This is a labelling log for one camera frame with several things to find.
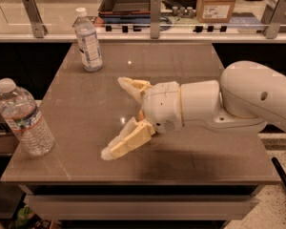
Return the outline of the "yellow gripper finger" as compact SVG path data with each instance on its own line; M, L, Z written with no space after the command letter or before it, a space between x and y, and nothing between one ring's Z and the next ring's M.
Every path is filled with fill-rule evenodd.
M120 134L102 150L101 157L104 160L118 159L149 142L154 134L155 129L149 121L137 121L132 117Z
M142 103L143 94L153 85L146 80L131 79L128 77L119 77L120 87L131 95L139 104Z

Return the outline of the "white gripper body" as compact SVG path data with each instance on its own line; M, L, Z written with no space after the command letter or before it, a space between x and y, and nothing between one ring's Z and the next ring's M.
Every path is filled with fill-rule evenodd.
M172 81L152 86L143 95L141 110L158 133L180 130L180 85Z

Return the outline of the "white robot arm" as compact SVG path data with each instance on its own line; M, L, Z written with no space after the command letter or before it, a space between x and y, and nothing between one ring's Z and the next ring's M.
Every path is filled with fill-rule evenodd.
M143 146L156 133L184 127L258 133L272 124L286 132L286 76L259 63L237 61L218 80L153 85L120 77L118 83L141 110L102 150L105 160L118 159Z

